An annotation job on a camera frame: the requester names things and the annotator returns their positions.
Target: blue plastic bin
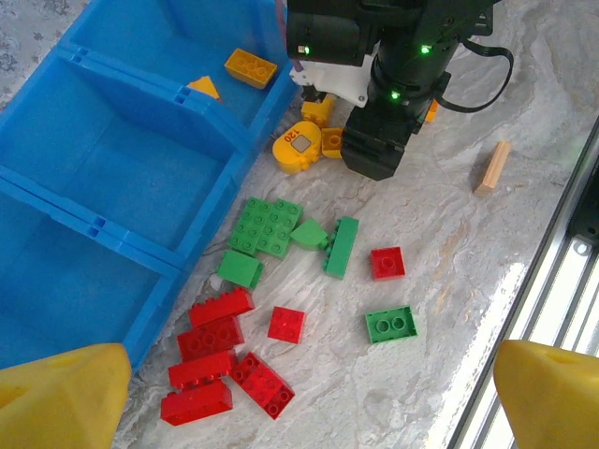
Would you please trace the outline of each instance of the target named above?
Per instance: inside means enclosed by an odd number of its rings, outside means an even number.
[[[224,68],[279,66],[265,90]],[[137,370],[297,87],[272,0],[95,0],[0,116],[0,368]],[[211,76],[223,103],[185,87]]]
[[[1,193],[0,369],[99,342],[137,370],[183,283]]]

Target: wooden block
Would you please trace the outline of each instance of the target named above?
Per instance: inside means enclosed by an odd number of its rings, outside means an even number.
[[[497,147],[495,147],[495,151],[493,153],[493,157],[490,160],[489,167],[487,168],[487,173],[485,173],[483,181],[476,188],[475,195],[485,196],[490,194],[495,189],[497,181],[504,170],[505,161],[507,160],[507,155],[509,154],[511,148],[511,144],[503,140],[497,144]]]

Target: green plate brick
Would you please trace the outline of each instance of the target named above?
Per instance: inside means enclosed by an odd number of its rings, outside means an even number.
[[[366,313],[366,327],[371,343],[418,335],[410,306]]]
[[[329,245],[329,234],[314,218],[309,218],[291,233],[291,239],[308,251],[324,250]]]
[[[269,220],[262,229],[257,249],[284,259],[291,243],[291,232],[303,213],[303,207],[278,199],[270,210]]]
[[[233,235],[228,241],[229,246],[242,253],[254,255],[271,210],[272,204],[266,201],[254,197],[248,199]]]
[[[216,274],[241,287],[254,290],[262,276],[264,264],[252,256],[226,250]]]
[[[325,272],[329,276],[339,279],[345,276],[349,257],[354,249],[358,225],[359,221],[352,217],[342,217],[337,221],[337,228],[330,236],[328,257],[324,265]]]

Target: marble surface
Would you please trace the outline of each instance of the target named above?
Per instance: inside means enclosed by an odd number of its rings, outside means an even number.
[[[0,101],[10,100],[84,4],[75,0],[0,0]],[[599,6],[595,0],[505,0],[495,34],[483,39],[516,55],[514,78],[492,108],[474,115],[440,111],[413,137],[395,178],[374,182],[340,161],[280,173],[265,150],[218,235],[184,287],[130,398],[115,448],[408,448],[444,447],[522,283],[599,108]],[[503,80],[506,62],[459,51],[446,96],[483,103]],[[299,116],[299,102],[278,133]],[[349,108],[338,105],[342,124]],[[472,195],[499,139],[512,142],[501,185]],[[232,412],[171,427],[159,419],[178,363],[176,335],[185,311],[228,288],[213,274],[248,196],[299,202],[330,230],[360,219],[343,281],[324,275],[323,254],[294,247],[266,264],[241,318],[242,353],[262,356],[295,389],[277,421],[232,385]],[[368,254],[401,245],[407,276],[374,283]],[[418,337],[370,345],[363,315],[412,306]],[[275,305],[308,312],[304,341],[266,337]]]

